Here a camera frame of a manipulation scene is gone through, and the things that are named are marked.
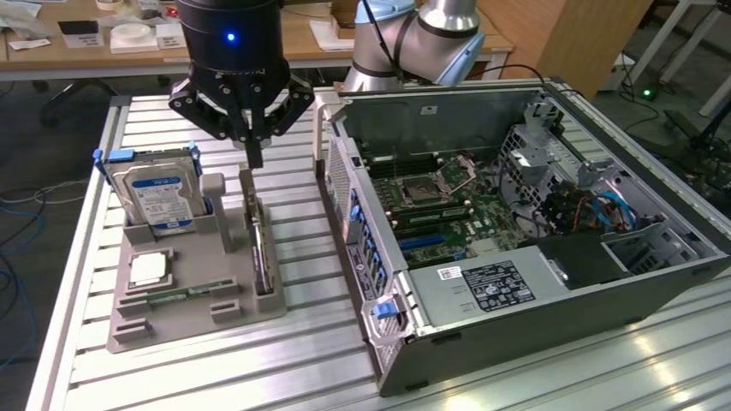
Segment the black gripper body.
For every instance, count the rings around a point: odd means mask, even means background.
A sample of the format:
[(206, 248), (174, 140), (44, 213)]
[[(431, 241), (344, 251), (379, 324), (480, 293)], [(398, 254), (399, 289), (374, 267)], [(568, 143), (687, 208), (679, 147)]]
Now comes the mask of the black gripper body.
[(191, 67), (187, 78), (224, 78), (235, 87), (255, 140), (255, 76), (287, 75), (282, 1), (178, 1)]

